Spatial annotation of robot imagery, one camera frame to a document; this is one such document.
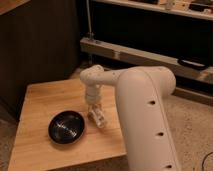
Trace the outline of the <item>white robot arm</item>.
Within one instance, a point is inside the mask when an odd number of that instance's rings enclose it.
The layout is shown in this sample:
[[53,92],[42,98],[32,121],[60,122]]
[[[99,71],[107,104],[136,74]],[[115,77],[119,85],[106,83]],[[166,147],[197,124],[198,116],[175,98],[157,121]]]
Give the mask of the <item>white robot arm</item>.
[[132,67],[106,71],[94,65],[80,73],[88,116],[100,128],[106,120],[101,87],[115,88],[119,123],[131,171],[182,171],[165,114],[163,99],[176,79],[166,67]]

